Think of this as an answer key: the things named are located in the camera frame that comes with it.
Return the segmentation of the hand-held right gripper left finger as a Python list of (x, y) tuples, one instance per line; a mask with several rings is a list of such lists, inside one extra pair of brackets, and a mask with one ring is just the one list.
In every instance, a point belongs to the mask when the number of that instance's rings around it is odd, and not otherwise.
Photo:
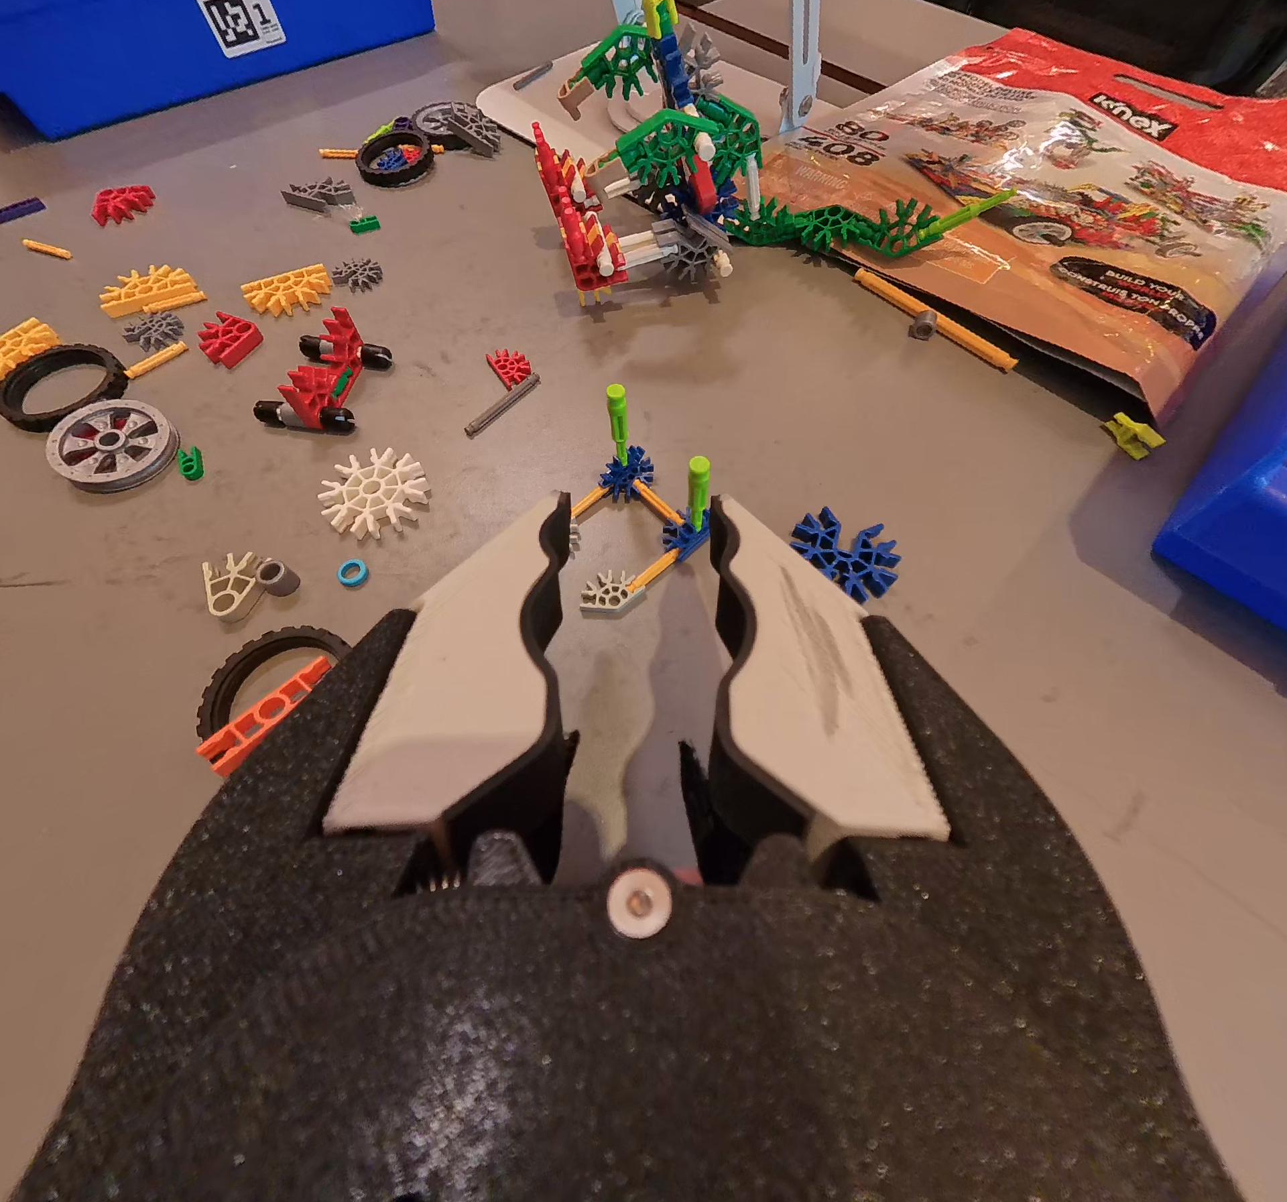
[(458, 870), (477, 836), (504, 828), (555, 878), (578, 731), (565, 731), (546, 648), (569, 549), (571, 497), (552, 490), (413, 602), (325, 834), (417, 832)]

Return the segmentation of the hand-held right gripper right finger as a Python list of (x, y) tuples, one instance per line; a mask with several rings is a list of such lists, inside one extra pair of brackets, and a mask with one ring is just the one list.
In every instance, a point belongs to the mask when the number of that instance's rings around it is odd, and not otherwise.
[(685, 747), (681, 785), (702, 880), (736, 883), (772, 834), (803, 840), (844, 883), (850, 838), (947, 840), (951, 823), (860, 606), (730, 496), (711, 503), (717, 688), (708, 766)]

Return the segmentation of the blue and yellow rod frame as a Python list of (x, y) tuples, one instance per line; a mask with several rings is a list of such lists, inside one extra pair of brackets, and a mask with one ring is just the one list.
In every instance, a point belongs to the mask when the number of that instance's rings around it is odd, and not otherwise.
[(652, 490), (654, 465), (641, 444), (630, 442), (628, 393), (622, 383), (607, 385), (607, 414), (614, 438), (614, 456), (607, 459), (595, 490), (571, 509), (571, 537), (578, 537), (578, 518), (597, 501), (639, 499), (664, 520), (664, 553), (641, 573), (597, 573), (580, 594), (584, 613), (620, 613), (645, 596), (649, 585), (666, 570), (688, 558), (709, 539), (711, 461), (696, 454), (687, 469), (687, 509), (669, 505)]

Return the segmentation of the multicoloured toy construction model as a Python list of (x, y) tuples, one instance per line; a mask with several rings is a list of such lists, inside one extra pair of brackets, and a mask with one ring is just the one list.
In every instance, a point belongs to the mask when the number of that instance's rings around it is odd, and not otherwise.
[(533, 123), (538, 174), (582, 305), (601, 302), (645, 263), (677, 277), (728, 277), (732, 239), (795, 241), (822, 252), (861, 244), (901, 258), (1014, 195), (1008, 187), (951, 214), (907, 197), (877, 216), (844, 205), (795, 212), (765, 199), (761, 123), (717, 90), (708, 75), (711, 49), (679, 31), (679, 20), (675, 0), (639, 0), (561, 87), (559, 102), (574, 115), (595, 90), (641, 94), (643, 77), (662, 90), (660, 109), (609, 151), (593, 161), (557, 151)]

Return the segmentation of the blue bin with square tag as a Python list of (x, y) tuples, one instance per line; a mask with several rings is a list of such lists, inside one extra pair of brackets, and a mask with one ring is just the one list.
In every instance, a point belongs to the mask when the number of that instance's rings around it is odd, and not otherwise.
[(59, 138), (434, 20), (432, 0), (2, 0), (2, 92)]

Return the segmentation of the blue snowflake connector pair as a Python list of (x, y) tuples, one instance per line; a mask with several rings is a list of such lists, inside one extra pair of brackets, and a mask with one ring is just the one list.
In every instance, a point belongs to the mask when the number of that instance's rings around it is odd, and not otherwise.
[(846, 547), (841, 543), (841, 518), (825, 505), (820, 515), (806, 513), (795, 524), (791, 547), (848, 596), (867, 602), (886, 594), (898, 579), (894, 566), (901, 560), (896, 541), (892, 537), (881, 541), (881, 532), (881, 522), (861, 528)]

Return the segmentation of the orange ladder connector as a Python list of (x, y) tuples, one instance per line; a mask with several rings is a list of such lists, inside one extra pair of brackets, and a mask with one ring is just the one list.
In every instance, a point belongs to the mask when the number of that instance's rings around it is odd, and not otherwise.
[(276, 691), (257, 705), (240, 712), (196, 747), (196, 754), (208, 760), (215, 773), (230, 775), (249, 752), (314, 690), (331, 669), (329, 655), (316, 655), (312, 663), (282, 682)]

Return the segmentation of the white snowflake connector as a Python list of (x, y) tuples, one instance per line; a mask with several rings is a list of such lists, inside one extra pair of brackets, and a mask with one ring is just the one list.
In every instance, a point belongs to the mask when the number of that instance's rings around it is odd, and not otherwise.
[(428, 503), (430, 484), (409, 452), (373, 448), (367, 463), (354, 454), (335, 469), (341, 478), (325, 480), (318, 499), (337, 532), (379, 537), (384, 524), (401, 532), (403, 518), (413, 516), (413, 505)]

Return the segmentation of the cream fan connector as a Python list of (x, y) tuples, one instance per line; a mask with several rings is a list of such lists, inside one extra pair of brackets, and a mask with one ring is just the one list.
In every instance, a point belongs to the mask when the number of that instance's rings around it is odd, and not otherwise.
[(259, 581), (261, 562), (251, 549), (242, 556), (228, 553), (223, 566), (202, 562), (209, 613), (225, 623), (244, 619), (265, 593)]

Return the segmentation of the red connector with grey rod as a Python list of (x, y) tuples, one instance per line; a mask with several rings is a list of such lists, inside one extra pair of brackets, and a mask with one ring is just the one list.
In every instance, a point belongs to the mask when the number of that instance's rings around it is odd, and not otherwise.
[(506, 393), (464, 425), (466, 437), (472, 438), (496, 421), (504, 412), (514, 408), (519, 399), (535, 391), (540, 383), (540, 374), (535, 372), (533, 362), (521, 351), (498, 347), (485, 353), (485, 360), (504, 383)]

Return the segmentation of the red connector assembly black caps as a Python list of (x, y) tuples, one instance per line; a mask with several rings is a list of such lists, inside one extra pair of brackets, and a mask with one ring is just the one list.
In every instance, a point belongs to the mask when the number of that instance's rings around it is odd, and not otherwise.
[(289, 381), (280, 385), (282, 399), (255, 402), (257, 419), (270, 427), (337, 435), (356, 429), (358, 421), (346, 406), (352, 387), (365, 368), (390, 370), (394, 353), (381, 343), (365, 343), (344, 307), (335, 307), (325, 326), (322, 336), (301, 336), (301, 351), (310, 362), (289, 370)]

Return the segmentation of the orange rod with grey clip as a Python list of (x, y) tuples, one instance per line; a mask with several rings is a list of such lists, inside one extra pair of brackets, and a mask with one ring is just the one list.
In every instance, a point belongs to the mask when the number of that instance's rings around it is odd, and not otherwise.
[[(869, 292), (875, 292), (877, 296), (881, 296), (882, 300), (886, 300), (894, 307), (905, 311), (911, 319), (919, 311), (930, 307), (928, 303), (915, 298), (905, 288), (901, 288), (901, 286), (894, 284), (892, 281), (881, 277), (877, 271), (873, 271), (869, 267), (860, 265), (856, 269), (856, 281), (863, 288), (867, 288)], [(987, 360), (991, 366), (995, 366), (1002, 372), (1010, 372), (1019, 362), (1017, 357), (1010, 355), (1008, 351), (1004, 351), (996, 343), (981, 338), (976, 330), (953, 321), (947, 315), (941, 315), (939, 311), (938, 311), (938, 315), (939, 315), (939, 328), (938, 328), (936, 334), (939, 334), (939, 336), (947, 338), (949, 341), (955, 341), (957, 345), (968, 349), (972, 355)]]

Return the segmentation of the lime clip connector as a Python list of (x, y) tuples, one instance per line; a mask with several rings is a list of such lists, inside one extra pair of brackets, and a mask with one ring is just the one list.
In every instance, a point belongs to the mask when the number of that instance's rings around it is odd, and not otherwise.
[(1168, 440), (1152, 423), (1133, 419), (1124, 410), (1114, 412), (1101, 427), (1135, 461), (1145, 459)]

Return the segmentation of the silver spoked wheel hub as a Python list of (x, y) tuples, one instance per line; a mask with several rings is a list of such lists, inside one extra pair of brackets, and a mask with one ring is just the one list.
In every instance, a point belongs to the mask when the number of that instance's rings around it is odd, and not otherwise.
[(164, 471), (177, 444), (177, 425), (156, 406), (105, 399), (73, 410), (50, 431), (46, 461), (82, 490), (116, 492)]

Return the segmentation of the yellow fan connector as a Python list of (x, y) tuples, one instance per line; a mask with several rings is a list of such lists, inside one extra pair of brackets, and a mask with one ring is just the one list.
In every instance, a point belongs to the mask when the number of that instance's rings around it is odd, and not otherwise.
[(61, 336), (52, 324), (29, 317), (0, 336), (0, 376), (4, 378), (25, 360), (61, 345)]
[(101, 292), (101, 307), (112, 319), (135, 311), (185, 307), (206, 300), (208, 294), (185, 267), (151, 263), (147, 271), (131, 269)]
[(291, 315), (295, 307), (308, 309), (333, 290), (325, 263), (310, 263), (242, 284), (251, 309), (270, 315)]

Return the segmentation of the blue plastic bin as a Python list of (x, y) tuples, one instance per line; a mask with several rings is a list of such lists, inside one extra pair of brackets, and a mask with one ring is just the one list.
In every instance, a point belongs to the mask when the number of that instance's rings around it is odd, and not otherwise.
[(1266, 336), (1274, 345), (1265, 364), (1219, 429), (1152, 551), (1285, 629), (1285, 246), (1202, 347), (1168, 416), (1196, 397), (1223, 357), (1244, 343), (1257, 347)]

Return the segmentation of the red toy set bag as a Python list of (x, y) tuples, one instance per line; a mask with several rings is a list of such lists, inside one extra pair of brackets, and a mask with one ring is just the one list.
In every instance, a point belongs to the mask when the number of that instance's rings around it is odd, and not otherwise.
[(919, 252), (841, 250), (1168, 419), (1285, 269), (1285, 100), (1010, 30), (778, 138), (761, 186), (793, 212), (867, 214), (1014, 187)]

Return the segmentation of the small black rubber tyre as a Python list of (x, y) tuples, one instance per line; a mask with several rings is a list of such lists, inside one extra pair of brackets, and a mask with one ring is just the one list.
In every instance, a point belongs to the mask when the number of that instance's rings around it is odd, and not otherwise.
[(365, 182), (379, 187), (401, 187), (434, 166), (436, 151), (419, 128), (386, 128), (358, 147), (356, 163)]

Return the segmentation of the small grey spoked wheel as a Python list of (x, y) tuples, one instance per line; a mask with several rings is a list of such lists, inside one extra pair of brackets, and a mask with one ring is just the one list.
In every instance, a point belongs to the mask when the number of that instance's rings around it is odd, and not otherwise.
[(466, 111), (476, 111), (476, 106), (464, 100), (438, 100), (413, 111), (411, 125), (424, 132), (436, 147), (445, 151), (472, 149), (470, 140), (453, 127), (457, 119), (464, 119)]

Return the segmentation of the white adjustable book stand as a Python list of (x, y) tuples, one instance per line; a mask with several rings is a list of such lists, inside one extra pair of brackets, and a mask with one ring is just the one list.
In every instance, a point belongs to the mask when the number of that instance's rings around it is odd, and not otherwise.
[[(527, 142), (535, 140), (533, 121), (538, 121), (555, 147), (571, 147), (588, 159), (609, 149), (620, 132), (658, 113), (668, 100), (666, 68), (660, 58), (649, 56), (647, 0), (611, 1), (618, 26), (605, 39), (489, 85), (476, 98), (479, 109)], [(822, 0), (789, 3), (791, 75), (782, 90), (782, 111), (755, 111), (768, 136), (806, 123), (822, 73)]]

